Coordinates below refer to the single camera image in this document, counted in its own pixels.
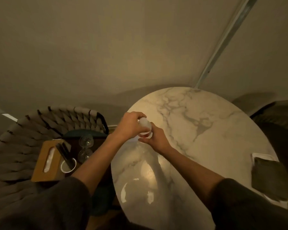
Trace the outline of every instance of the dark sleeve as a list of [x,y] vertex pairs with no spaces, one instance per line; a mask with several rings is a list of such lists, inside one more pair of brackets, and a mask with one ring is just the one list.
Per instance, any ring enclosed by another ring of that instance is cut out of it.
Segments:
[[288,210],[269,203],[233,179],[212,194],[216,229],[288,229]]
[[0,229],[85,229],[91,197],[86,186],[68,177],[22,203],[17,213],[0,219]]

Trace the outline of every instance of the white marble table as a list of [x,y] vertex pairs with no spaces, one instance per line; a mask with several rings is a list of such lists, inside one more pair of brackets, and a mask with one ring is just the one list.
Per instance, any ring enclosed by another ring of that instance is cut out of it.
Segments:
[[[257,125],[210,92],[187,87],[158,90],[130,109],[164,129],[170,144],[201,165],[251,188],[251,154],[276,156]],[[181,175],[149,145],[128,142],[111,163],[127,218],[152,229],[214,229],[208,209]]]

